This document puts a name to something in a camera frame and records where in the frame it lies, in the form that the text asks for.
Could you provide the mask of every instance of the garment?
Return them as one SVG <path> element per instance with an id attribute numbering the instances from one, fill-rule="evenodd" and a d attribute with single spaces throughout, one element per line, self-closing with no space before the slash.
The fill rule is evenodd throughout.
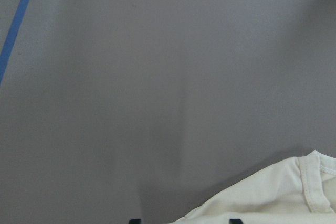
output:
<path id="1" fill-rule="evenodd" d="M 336 158 L 316 150 L 222 190 L 174 224 L 336 224 Z"/>

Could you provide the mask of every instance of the gray surface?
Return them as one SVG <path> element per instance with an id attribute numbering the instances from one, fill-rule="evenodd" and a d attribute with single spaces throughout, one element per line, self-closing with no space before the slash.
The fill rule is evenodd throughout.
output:
<path id="1" fill-rule="evenodd" d="M 30 0 L 0 86 L 1 223 L 167 223 L 287 157 L 336 157 L 335 14 Z"/>

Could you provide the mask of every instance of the blue tape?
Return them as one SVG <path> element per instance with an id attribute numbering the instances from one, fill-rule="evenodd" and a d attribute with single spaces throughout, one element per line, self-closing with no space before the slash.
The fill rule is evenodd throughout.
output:
<path id="1" fill-rule="evenodd" d="M 4 46 L 2 47 L 1 54 L 0 54 L 0 84 L 5 74 L 7 63 L 11 55 L 13 46 L 14 46 L 16 35 L 20 29 L 23 16 L 25 15 L 28 2 L 29 0 L 20 0 L 20 3 L 17 6 L 17 10 L 14 15 L 14 18 L 12 20 L 12 24 L 10 25 Z"/>

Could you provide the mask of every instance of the white cloth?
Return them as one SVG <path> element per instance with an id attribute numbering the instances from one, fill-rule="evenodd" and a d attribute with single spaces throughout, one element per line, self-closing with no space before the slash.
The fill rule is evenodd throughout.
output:
<path id="1" fill-rule="evenodd" d="M 314 150 L 222 190 L 175 224 L 336 224 L 336 158 Z"/>

